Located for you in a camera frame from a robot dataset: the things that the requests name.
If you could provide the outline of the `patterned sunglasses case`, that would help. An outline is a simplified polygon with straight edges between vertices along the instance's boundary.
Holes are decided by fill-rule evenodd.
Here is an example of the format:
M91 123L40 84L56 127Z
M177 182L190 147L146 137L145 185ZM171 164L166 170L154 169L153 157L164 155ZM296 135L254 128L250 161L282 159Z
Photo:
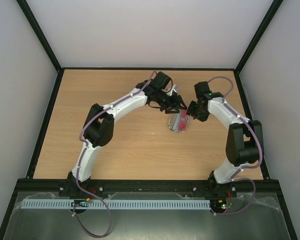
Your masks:
M180 110L179 113L171 113L169 116L168 127L171 131L183 133L186 131L189 123L189 115L186 110Z

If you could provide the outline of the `red thin frame sunglasses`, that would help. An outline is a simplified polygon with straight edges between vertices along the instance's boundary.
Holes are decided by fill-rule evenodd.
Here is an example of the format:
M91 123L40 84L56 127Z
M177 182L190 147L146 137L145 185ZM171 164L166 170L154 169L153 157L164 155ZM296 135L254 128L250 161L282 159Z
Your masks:
M188 121L189 121L189 116L187 115L187 111L182 110L178 116L177 131L179 133L183 133L187 129Z

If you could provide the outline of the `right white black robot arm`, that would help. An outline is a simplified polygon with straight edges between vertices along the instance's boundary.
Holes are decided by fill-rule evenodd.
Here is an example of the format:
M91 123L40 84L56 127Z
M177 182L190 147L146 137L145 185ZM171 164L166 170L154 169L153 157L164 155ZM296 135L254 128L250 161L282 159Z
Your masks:
M263 129L236 111L220 92L212 92L207 81L194 85L197 101L192 101L187 114L200 122L215 116L227 129L225 160L208 177L208 191L213 196L223 193L230 182L245 169L258 168L264 157Z

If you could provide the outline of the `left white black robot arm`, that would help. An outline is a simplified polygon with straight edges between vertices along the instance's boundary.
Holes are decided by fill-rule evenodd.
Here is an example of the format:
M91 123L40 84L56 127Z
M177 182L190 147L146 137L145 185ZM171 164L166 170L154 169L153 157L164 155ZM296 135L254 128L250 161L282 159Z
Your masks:
M96 196L89 184L94 163L101 151L113 138L115 124L125 115L151 102L165 114L179 114L187 106L176 90L173 80L165 73L153 71L149 79L138 83L129 93L106 104L94 104L87 115L79 134L82 149L74 168L67 179L60 181L59 194L62 197Z

